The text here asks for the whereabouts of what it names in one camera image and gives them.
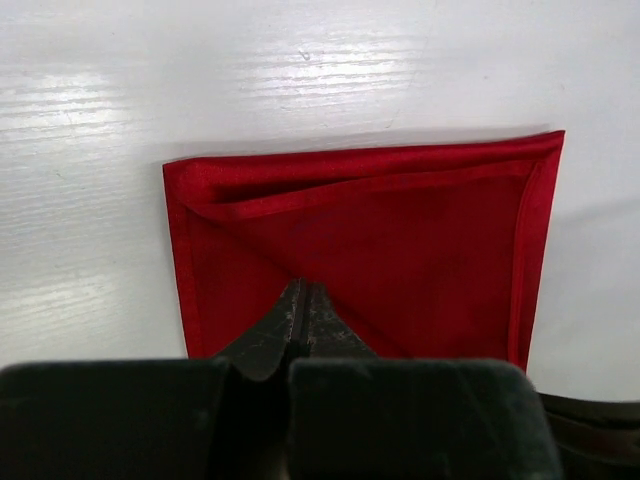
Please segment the red cloth napkin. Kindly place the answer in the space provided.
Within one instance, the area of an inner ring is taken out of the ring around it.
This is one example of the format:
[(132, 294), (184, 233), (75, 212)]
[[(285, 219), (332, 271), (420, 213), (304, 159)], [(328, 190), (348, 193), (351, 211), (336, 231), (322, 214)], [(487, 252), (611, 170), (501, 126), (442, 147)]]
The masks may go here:
[(189, 356), (217, 354), (304, 278), (380, 356), (525, 367), (564, 139), (165, 164)]

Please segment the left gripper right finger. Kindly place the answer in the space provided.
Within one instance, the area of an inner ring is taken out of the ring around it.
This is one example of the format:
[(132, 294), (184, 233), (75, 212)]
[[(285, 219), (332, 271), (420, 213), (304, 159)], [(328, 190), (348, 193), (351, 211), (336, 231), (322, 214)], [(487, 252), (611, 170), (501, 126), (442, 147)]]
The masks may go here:
[(338, 315), (324, 285), (300, 282), (298, 357), (368, 360), (378, 355)]

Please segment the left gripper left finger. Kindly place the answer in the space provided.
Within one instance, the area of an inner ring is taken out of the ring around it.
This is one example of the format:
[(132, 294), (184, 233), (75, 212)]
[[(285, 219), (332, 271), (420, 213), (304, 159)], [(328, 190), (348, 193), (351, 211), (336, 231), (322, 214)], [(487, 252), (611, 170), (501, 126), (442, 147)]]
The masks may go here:
[(255, 325), (223, 348), (215, 358), (230, 362), (254, 382), (273, 377), (282, 366), (306, 356), (306, 281), (296, 279)]

